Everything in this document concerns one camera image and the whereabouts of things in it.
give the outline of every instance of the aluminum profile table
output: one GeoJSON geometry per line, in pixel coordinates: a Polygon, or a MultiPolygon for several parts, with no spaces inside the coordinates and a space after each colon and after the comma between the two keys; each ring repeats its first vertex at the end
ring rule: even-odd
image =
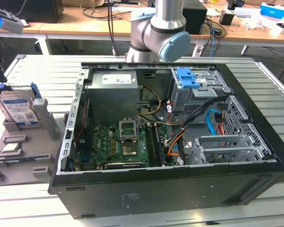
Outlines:
{"type": "MultiPolygon", "coordinates": [[[[71,106],[81,62],[124,62],[110,56],[18,56],[5,75],[10,84],[34,81],[56,118],[71,106]]],[[[184,62],[226,63],[264,116],[284,140],[284,86],[260,62],[250,58],[182,58],[184,62]]],[[[0,137],[4,130],[0,112],[0,137]]],[[[47,193],[48,184],[0,187],[0,226],[88,227],[150,226],[284,226],[284,183],[274,185],[249,205],[199,210],[74,220],[59,198],[47,193]]]]}

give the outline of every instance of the wooden desk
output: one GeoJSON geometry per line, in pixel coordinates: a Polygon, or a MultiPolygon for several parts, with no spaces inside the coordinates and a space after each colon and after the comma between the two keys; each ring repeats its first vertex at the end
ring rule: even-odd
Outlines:
{"type": "MultiPolygon", "coordinates": [[[[205,7],[212,7],[217,9],[217,11],[222,11],[227,1],[220,0],[217,3],[207,3],[204,4],[205,7]]],[[[254,5],[244,5],[247,8],[259,8],[259,6],[254,5]]],[[[211,17],[212,21],[219,23],[220,17],[211,17]]],[[[280,34],[278,37],[274,37],[270,34],[270,29],[264,27],[264,30],[250,29],[247,30],[243,25],[241,25],[242,18],[234,17],[232,24],[230,26],[223,26],[226,30],[226,36],[220,41],[220,44],[227,45],[245,45],[243,51],[244,55],[248,49],[247,46],[275,46],[284,47],[284,34],[280,34]]],[[[204,34],[209,34],[208,26],[204,26],[204,34]]]]}
{"type": "MultiPolygon", "coordinates": [[[[217,3],[207,3],[206,7],[216,8],[222,11],[227,4],[226,0],[220,0],[217,3]]],[[[258,7],[253,5],[245,5],[244,7],[258,7]]],[[[107,16],[107,10],[101,13],[94,13],[95,17],[107,16]]],[[[119,20],[114,20],[114,35],[116,41],[130,41],[130,20],[131,13],[118,16],[119,20]]],[[[211,17],[214,22],[219,23],[220,17],[211,17]]],[[[227,45],[243,45],[244,49],[241,52],[243,55],[249,46],[271,46],[284,47],[284,34],[278,37],[270,35],[269,29],[251,29],[246,30],[241,25],[243,19],[235,17],[231,26],[223,26],[227,32],[226,36],[220,41],[220,44],[227,45]]],[[[18,38],[35,38],[39,41],[43,54],[51,54],[48,39],[74,39],[79,40],[79,48],[83,48],[82,40],[110,40],[107,21],[100,21],[86,17],[82,14],[79,7],[64,7],[64,12],[59,22],[56,24],[47,23],[30,23],[30,27],[23,29],[21,35],[11,34],[0,30],[2,37],[18,37],[18,38]]],[[[193,56],[200,56],[203,46],[210,38],[208,26],[204,26],[200,35],[191,35],[192,43],[196,44],[193,56]]]]}
{"type": "MultiPolygon", "coordinates": [[[[86,13],[91,13],[92,10],[88,9],[86,13]]],[[[95,17],[107,16],[107,10],[101,13],[94,13],[95,17]]],[[[117,40],[124,40],[122,36],[130,37],[131,13],[118,15],[119,20],[114,20],[114,35],[117,40]]],[[[83,15],[79,7],[64,7],[64,12],[57,24],[44,23],[39,29],[41,34],[64,34],[64,35],[107,35],[109,36],[107,21],[101,21],[97,19],[88,18],[83,15]]],[[[192,38],[208,39],[209,33],[201,35],[191,35],[192,38]]]]}

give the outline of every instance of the ram slot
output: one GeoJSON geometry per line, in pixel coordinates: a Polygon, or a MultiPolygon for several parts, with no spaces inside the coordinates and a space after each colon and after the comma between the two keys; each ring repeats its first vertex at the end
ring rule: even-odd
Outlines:
{"type": "Polygon", "coordinates": [[[157,148],[157,137],[154,126],[147,126],[145,128],[145,136],[150,167],[162,166],[157,148]]]}

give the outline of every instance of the blue drive bay latch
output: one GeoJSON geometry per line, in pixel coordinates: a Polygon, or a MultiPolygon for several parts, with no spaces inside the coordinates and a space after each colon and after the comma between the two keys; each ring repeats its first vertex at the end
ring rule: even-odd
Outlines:
{"type": "Polygon", "coordinates": [[[181,81],[182,88],[199,88],[195,74],[189,68],[177,68],[177,78],[181,81]]]}

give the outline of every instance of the floor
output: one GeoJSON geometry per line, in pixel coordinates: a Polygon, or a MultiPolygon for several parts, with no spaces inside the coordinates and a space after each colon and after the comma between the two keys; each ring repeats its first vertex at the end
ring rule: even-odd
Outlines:
{"type": "MultiPolygon", "coordinates": [[[[67,55],[111,55],[112,45],[110,41],[84,41],[84,51],[80,52],[78,49],[78,42],[75,40],[65,40],[68,50],[62,51],[61,40],[50,40],[50,45],[53,54],[67,54],[67,55]]],[[[16,54],[40,54],[35,51],[35,40],[33,39],[18,39],[8,38],[6,43],[14,50],[16,54]]],[[[116,46],[120,55],[124,55],[129,49],[129,42],[116,42],[116,46]]],[[[241,50],[243,46],[233,45],[221,45],[215,53],[215,57],[243,57],[241,56],[241,50]]],[[[284,69],[284,48],[274,48],[274,51],[279,56],[273,54],[268,48],[264,47],[250,47],[246,57],[251,57],[256,61],[263,62],[272,73],[277,77],[280,76],[284,69]]],[[[187,53],[187,56],[191,56],[193,46],[187,53]]],[[[5,68],[8,66],[14,58],[14,54],[6,47],[2,46],[3,56],[6,58],[5,68]]],[[[204,52],[202,56],[210,56],[209,52],[204,52]]]]}

